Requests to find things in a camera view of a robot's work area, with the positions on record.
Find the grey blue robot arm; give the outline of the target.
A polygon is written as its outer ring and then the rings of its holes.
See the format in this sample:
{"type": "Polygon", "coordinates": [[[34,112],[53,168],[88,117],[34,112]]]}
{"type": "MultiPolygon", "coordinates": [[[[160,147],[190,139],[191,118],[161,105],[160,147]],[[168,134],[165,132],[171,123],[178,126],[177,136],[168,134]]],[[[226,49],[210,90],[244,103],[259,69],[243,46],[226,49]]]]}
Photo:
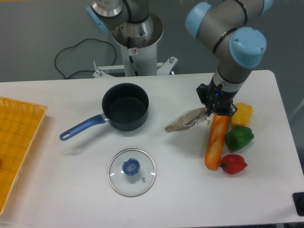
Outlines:
{"type": "MultiPolygon", "coordinates": [[[[187,31],[220,60],[210,83],[197,88],[206,116],[236,112],[233,99],[267,47],[264,35],[247,23],[271,5],[270,0],[225,0],[216,7],[201,2],[187,15],[187,31]]],[[[147,0],[94,0],[86,13],[100,33],[111,33],[120,45],[126,76],[156,75],[163,26],[147,0]]]]}

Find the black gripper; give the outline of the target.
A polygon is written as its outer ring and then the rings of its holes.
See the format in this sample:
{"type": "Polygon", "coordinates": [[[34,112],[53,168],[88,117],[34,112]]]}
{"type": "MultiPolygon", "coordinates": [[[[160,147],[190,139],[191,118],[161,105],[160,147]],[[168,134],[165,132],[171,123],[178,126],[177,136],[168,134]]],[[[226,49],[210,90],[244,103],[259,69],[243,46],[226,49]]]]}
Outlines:
{"type": "Polygon", "coordinates": [[[233,104],[233,98],[237,93],[225,92],[222,84],[215,85],[214,82],[210,82],[208,85],[200,84],[196,91],[206,108],[206,117],[211,114],[233,116],[237,111],[237,107],[233,104]]]}

